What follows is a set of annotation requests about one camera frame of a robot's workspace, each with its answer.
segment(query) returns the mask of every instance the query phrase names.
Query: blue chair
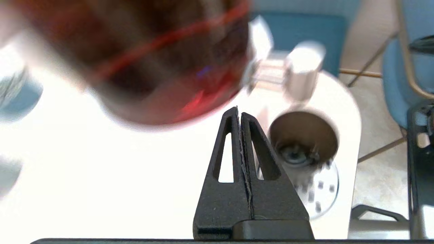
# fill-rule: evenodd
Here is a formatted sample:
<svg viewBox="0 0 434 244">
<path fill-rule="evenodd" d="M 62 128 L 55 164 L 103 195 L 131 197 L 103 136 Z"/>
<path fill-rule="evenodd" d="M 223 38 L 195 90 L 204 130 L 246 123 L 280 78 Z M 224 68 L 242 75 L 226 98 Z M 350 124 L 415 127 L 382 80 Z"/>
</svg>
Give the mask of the blue chair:
<svg viewBox="0 0 434 244">
<path fill-rule="evenodd" d="M 390 115 L 406 130 L 408 109 L 424 99 L 434 99 L 434 56 L 408 50 L 409 43 L 434 34 L 434 1 L 398 0 L 396 3 L 400 30 L 398 37 L 384 46 L 383 87 Z M 417 124 L 426 125 L 426 117 L 420 115 Z M 403 134 L 402 138 L 363 156 L 358 162 L 405 141 Z"/>
<path fill-rule="evenodd" d="M 322 43 L 323 69 L 339 75 L 340 59 L 359 0 L 254 0 L 252 18 L 261 15 L 270 27 L 274 49 L 292 50 L 298 43 Z"/>
</svg>

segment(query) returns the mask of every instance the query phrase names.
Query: floor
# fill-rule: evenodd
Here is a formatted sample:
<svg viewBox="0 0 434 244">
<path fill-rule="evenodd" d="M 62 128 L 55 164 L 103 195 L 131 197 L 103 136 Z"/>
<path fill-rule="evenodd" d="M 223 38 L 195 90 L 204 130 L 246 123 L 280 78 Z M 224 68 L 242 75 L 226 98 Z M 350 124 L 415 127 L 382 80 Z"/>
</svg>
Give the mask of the floor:
<svg viewBox="0 0 434 244">
<path fill-rule="evenodd" d="M 341 74 L 340 80 L 349 83 L 353 75 Z M 362 140 L 359 157 L 364 156 L 398 138 L 401 132 L 389 115 L 384 101 L 382 80 L 361 77 L 350 88 L 362 114 Z M 357 166 L 353 206 L 365 204 L 399 213 L 408 219 L 407 144 L 379 154 Z M 367 213 L 362 219 L 389 220 Z"/>
</svg>

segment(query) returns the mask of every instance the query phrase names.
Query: white surface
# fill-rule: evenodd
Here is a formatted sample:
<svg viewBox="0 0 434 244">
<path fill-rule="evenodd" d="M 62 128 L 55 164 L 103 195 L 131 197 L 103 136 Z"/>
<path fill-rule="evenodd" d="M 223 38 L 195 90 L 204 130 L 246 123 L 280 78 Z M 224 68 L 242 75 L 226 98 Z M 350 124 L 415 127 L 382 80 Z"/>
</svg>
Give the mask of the white surface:
<svg viewBox="0 0 434 244">
<path fill-rule="evenodd" d="M 221 115 L 233 105 L 239 105 L 240 112 L 255 102 L 279 107 L 273 96 L 245 100 L 241 92 L 224 108 L 186 125 L 125 127 L 108 118 L 91 95 L 81 95 L 44 70 L 33 74 L 44 85 L 39 103 L 23 120 L 0 127 L 0 148 L 24 161 L 16 185 L 0 201 L 0 243 L 28 244 L 46 237 L 192 238 Z M 340 172 L 341 181 L 352 178 L 341 183 L 338 197 L 348 197 L 360 117 L 338 82 L 322 74 L 318 88 L 315 94 L 322 90 L 329 98 L 314 94 L 312 102 L 329 109 L 339 104 L 342 109 L 332 109 L 342 118 L 339 125 L 353 131 L 339 137 L 340 150 L 351 154 L 352 161 L 336 158 L 349 168 Z M 324 215 L 336 216 L 332 222 L 312 222 L 316 237 L 346 238 L 350 208 L 351 197 Z M 335 222 L 339 227 L 330 224 Z M 319 226 L 321 235 L 316 234 Z"/>
</svg>

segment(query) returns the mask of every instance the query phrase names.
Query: red liquid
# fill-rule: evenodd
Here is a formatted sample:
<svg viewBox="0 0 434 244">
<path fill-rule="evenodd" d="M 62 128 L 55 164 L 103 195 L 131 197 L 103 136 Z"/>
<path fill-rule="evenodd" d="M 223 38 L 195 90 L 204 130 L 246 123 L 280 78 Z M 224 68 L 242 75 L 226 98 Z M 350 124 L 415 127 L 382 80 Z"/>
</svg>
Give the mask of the red liquid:
<svg viewBox="0 0 434 244">
<path fill-rule="evenodd" d="M 247 0 L 14 0 L 124 119 L 199 116 L 239 90 Z"/>
</svg>

